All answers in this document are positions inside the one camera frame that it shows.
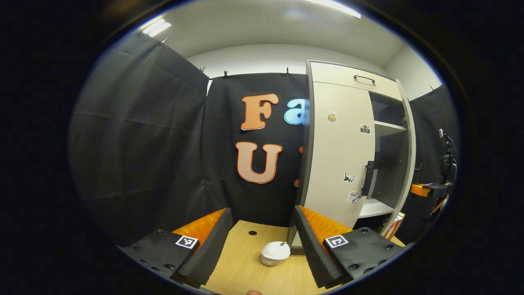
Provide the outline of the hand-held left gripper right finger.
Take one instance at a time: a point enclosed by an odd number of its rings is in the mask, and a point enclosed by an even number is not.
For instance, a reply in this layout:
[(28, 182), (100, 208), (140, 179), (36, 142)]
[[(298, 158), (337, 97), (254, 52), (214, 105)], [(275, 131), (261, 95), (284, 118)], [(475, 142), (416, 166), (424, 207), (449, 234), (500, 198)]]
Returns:
[(292, 217), (316, 285), (330, 289), (369, 276), (405, 253), (368, 227), (349, 229), (296, 205)]

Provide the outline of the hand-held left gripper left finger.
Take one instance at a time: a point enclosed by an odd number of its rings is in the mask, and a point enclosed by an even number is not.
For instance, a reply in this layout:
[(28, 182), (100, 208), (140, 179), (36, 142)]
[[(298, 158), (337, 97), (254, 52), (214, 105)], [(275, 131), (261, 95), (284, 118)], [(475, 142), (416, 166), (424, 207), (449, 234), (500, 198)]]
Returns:
[(176, 230), (156, 229), (118, 249), (157, 275), (198, 289), (215, 270), (232, 226), (226, 207)]

